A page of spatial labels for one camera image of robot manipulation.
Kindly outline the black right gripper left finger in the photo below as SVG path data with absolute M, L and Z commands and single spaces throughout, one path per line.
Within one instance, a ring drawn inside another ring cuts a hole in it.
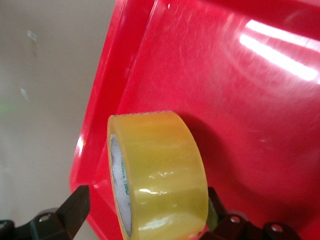
M 73 240 L 89 212 L 90 189 L 80 185 L 59 208 L 30 221 L 32 240 Z

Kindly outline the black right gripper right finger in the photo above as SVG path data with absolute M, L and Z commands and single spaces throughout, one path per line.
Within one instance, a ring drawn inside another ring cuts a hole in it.
M 228 213 L 213 187 L 208 187 L 208 197 L 206 240 L 249 240 L 247 221 Z

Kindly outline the yellow packing tape roll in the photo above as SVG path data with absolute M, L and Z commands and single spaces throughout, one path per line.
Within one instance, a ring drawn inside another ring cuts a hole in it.
M 107 150 L 123 240 L 194 240 L 202 233 L 207 177 L 196 141 L 178 114 L 110 116 Z

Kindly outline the empty red plastic tray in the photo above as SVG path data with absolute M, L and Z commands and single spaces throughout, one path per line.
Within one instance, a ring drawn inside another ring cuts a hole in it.
M 320 0 L 115 0 L 69 178 L 101 240 L 122 238 L 108 117 L 165 110 L 228 209 L 320 240 Z

